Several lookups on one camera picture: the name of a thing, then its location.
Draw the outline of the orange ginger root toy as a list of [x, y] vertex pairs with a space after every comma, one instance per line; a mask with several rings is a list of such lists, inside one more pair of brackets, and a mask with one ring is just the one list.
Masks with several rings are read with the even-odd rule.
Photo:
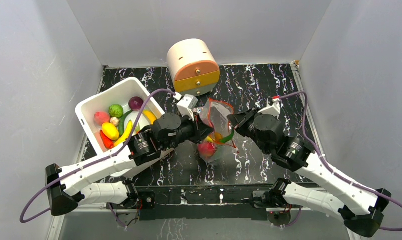
[[223, 136], [219, 132], [214, 133], [214, 140], [215, 141], [219, 142], [222, 138], [223, 138]]

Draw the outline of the clear orange-zip bag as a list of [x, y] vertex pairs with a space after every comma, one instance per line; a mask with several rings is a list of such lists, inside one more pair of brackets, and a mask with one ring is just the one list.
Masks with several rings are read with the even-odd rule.
[[204, 107], [197, 110], [203, 123], [213, 128], [213, 132], [200, 144], [197, 150], [206, 163], [224, 161], [233, 154], [238, 153], [234, 143], [235, 132], [228, 119], [234, 114], [234, 108], [229, 103], [216, 99], [208, 99]]

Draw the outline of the red fruit toy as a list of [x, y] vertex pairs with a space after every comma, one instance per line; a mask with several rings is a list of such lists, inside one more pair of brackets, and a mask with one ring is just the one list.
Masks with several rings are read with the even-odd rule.
[[210, 158], [216, 153], [217, 147], [215, 143], [205, 141], [197, 145], [197, 150], [201, 157]]

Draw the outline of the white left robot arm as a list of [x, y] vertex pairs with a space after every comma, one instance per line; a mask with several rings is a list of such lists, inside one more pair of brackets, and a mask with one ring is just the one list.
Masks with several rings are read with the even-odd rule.
[[81, 205], [113, 203], [133, 208], [138, 194], [124, 183], [98, 181], [125, 170], [147, 166], [185, 141], [199, 144], [214, 129], [198, 114], [194, 118], [166, 113], [126, 142], [82, 163], [46, 167], [46, 186], [52, 216], [68, 214]]

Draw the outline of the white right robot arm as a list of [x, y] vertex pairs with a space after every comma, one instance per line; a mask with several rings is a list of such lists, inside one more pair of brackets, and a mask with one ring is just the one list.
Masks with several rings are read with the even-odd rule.
[[325, 167], [309, 143], [285, 135], [284, 124], [276, 116], [253, 108], [227, 118], [233, 130], [252, 139], [278, 166], [325, 189], [320, 192], [279, 178], [269, 192], [254, 192], [250, 199], [252, 205], [258, 208], [307, 207], [342, 221], [349, 230], [365, 238], [373, 237], [380, 229], [389, 201], [355, 187], [353, 180], [339, 179], [336, 171]]

